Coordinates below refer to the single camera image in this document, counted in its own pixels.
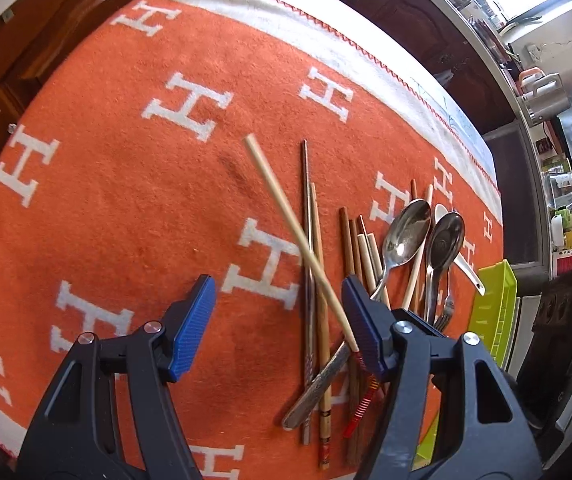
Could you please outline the steel fork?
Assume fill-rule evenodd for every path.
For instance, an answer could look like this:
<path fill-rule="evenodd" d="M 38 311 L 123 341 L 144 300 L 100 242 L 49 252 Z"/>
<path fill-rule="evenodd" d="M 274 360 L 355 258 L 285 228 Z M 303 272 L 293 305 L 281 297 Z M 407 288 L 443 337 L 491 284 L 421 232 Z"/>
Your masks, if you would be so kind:
<path fill-rule="evenodd" d="M 449 271 L 448 276 L 446 277 L 446 298 L 444 298 L 442 311 L 435 322 L 435 328 L 437 330 L 444 332 L 453 318 L 454 310 L 455 306 L 454 296 L 452 292 L 452 271 Z"/>

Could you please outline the orange H-pattern blanket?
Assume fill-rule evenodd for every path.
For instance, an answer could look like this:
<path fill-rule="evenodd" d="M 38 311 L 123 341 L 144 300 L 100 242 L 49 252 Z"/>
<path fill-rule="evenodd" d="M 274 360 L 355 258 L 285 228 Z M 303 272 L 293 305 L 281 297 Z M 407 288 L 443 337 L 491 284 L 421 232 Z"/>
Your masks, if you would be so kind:
<path fill-rule="evenodd" d="M 302 261 L 243 141 L 294 207 L 308 154 L 324 266 L 341 210 L 382 236 L 412 188 L 503 257 L 492 155 L 397 41 L 339 0 L 133 0 L 54 72 L 0 154 L 0 447 L 17 456 L 74 338 L 132 333 L 209 274 L 216 304 L 171 388 L 209 479 L 345 476 L 348 378 L 330 465 L 280 427 L 301 389 Z"/>

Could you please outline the large steel spoon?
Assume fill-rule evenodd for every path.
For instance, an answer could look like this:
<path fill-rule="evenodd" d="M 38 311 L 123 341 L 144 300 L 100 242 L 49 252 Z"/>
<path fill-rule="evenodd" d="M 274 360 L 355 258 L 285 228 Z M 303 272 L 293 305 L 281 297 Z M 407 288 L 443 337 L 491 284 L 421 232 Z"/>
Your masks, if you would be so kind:
<path fill-rule="evenodd" d="M 387 285 L 389 274 L 393 269 L 404 266 L 415 257 L 419 246 L 426 240 L 430 226 L 431 208 L 427 200 L 412 200 L 393 219 L 381 246 L 382 277 L 374 292 L 371 293 L 371 300 L 382 298 L 383 289 Z M 292 408 L 287 411 L 281 422 L 284 430 L 299 427 L 309 417 L 351 354 L 352 351 L 348 344 L 342 341 L 328 363 L 314 377 L 312 383 L 305 388 Z"/>

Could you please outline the pale chopstick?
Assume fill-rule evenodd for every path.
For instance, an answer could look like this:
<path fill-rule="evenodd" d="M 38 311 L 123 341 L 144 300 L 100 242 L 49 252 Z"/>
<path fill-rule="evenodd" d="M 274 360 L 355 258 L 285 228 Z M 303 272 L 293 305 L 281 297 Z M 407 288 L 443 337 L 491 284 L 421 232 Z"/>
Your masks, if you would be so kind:
<path fill-rule="evenodd" d="M 374 235 L 359 234 L 357 246 L 359 246 L 359 256 L 362 261 L 365 287 L 367 292 L 373 295 L 382 277 L 382 267 Z"/>

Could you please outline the light bamboo chopstick red end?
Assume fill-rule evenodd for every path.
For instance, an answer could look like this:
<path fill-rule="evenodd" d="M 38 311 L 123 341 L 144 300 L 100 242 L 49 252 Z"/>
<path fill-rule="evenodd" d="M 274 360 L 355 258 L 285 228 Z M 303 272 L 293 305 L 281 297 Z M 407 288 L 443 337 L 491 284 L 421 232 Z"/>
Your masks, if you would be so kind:
<path fill-rule="evenodd" d="M 269 195 L 272 196 L 273 200 L 275 200 L 281 218 L 284 219 L 291 235 L 295 238 L 295 244 L 299 248 L 301 258 L 307 265 L 307 268 L 312 271 L 316 285 L 321 286 L 322 293 L 327 304 L 333 311 L 333 314 L 342 330 L 344 341 L 352 351 L 351 356 L 355 356 L 359 365 L 361 365 L 362 368 L 365 368 L 362 354 L 359 352 L 359 347 L 357 346 L 356 339 L 352 332 L 347 315 L 345 315 L 342 304 L 336 292 L 333 290 L 333 286 L 330 285 L 325 270 L 319 265 L 313 249 L 310 248 L 310 244 L 307 242 L 307 236 L 305 235 L 297 216 L 293 212 L 292 206 L 290 205 L 284 190 L 281 188 L 277 177 L 273 173 L 271 166 L 269 166 L 269 161 L 265 157 L 257 138 L 250 133 L 243 139 L 243 143 L 246 145 L 246 149 L 252 157 L 255 168 L 258 169 L 261 178 L 269 190 Z"/>

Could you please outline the dark steel spoon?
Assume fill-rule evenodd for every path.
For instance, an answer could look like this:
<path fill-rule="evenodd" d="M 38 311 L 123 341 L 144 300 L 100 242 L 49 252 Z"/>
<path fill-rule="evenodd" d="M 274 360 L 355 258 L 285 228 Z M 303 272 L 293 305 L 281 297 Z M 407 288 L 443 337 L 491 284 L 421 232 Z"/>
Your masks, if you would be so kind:
<path fill-rule="evenodd" d="M 423 319 L 435 324 L 441 274 L 450 268 L 460 252 L 465 235 L 465 222 L 456 211 L 447 212 L 435 225 L 427 244 L 426 296 Z"/>

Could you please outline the white ceramic spoon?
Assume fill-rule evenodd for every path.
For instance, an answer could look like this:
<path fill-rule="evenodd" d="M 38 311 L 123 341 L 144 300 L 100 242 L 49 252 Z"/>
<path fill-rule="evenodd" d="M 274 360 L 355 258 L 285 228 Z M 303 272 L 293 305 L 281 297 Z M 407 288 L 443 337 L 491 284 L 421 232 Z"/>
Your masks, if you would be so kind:
<path fill-rule="evenodd" d="M 446 209 L 446 206 L 442 204 L 437 204 L 434 207 L 434 217 L 436 221 L 441 220 L 449 211 Z M 480 280 L 479 276 L 472 269 L 472 266 L 466 261 L 462 254 L 458 254 L 455 259 L 454 263 L 463 271 L 463 273 L 467 276 L 470 283 L 475 286 L 476 291 L 480 296 L 484 296 L 486 294 L 486 288 L 484 287 L 484 283 Z"/>

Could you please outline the green plastic utensil tray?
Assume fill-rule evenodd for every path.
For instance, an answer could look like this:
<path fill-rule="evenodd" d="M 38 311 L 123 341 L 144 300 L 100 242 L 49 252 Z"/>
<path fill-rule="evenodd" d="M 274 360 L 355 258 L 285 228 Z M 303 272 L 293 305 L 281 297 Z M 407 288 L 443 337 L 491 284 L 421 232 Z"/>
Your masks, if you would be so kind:
<path fill-rule="evenodd" d="M 476 333 L 492 358 L 503 368 L 512 341 L 517 298 L 517 281 L 506 260 L 480 269 L 478 275 L 486 286 L 484 296 L 475 294 L 474 302 L 464 312 L 454 314 L 446 326 L 446 335 L 457 338 L 464 332 Z M 427 465 L 435 446 L 441 393 L 429 382 L 423 427 L 421 427 L 415 466 Z"/>

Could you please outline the steel electric kettle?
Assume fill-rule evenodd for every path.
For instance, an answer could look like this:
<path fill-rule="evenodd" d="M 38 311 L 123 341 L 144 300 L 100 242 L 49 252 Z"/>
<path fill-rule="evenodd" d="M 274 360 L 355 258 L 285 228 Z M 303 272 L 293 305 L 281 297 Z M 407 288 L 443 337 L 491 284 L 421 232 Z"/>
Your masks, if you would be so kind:
<path fill-rule="evenodd" d="M 523 70 L 517 80 L 518 104 L 527 124 L 535 127 L 570 109 L 569 96 L 559 73 L 539 67 Z"/>

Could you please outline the brown wooden chopstick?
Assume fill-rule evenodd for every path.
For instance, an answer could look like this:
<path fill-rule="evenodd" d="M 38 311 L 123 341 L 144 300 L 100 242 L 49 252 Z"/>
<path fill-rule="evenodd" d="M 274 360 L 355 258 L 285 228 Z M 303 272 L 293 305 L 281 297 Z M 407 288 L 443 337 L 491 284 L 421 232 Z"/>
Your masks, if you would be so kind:
<path fill-rule="evenodd" d="M 343 272 L 344 275 L 350 275 L 355 272 L 354 257 L 352 250 L 352 238 L 350 232 L 348 209 L 341 207 L 339 209 L 340 231 L 343 251 Z M 349 370 L 349 420 L 359 405 L 359 390 L 361 390 L 361 378 L 359 378 L 359 364 L 351 356 L 348 362 Z M 351 467 L 357 466 L 359 460 L 359 443 L 355 434 L 348 437 L 347 448 L 347 464 Z"/>
<path fill-rule="evenodd" d="M 355 275 L 359 278 L 361 282 L 363 282 L 364 276 L 362 270 L 362 259 L 361 259 L 361 253 L 359 252 L 359 242 L 357 241 L 357 233 L 359 233 L 359 230 L 357 229 L 356 218 L 350 219 L 349 223 L 350 223 L 351 238 L 352 238 Z M 364 393 L 366 392 L 368 384 L 367 374 L 364 372 L 362 366 L 359 364 L 356 364 L 356 378 L 357 378 L 357 385 L 359 386 L 359 388 L 357 388 L 356 402 L 359 403 L 361 402 Z M 355 427 L 355 430 L 349 442 L 349 450 L 352 452 L 351 457 L 353 458 L 353 464 L 355 466 L 359 466 L 359 463 L 361 463 L 365 446 L 364 439 L 365 437 L 364 437 L 363 419 L 360 419 L 359 425 Z"/>

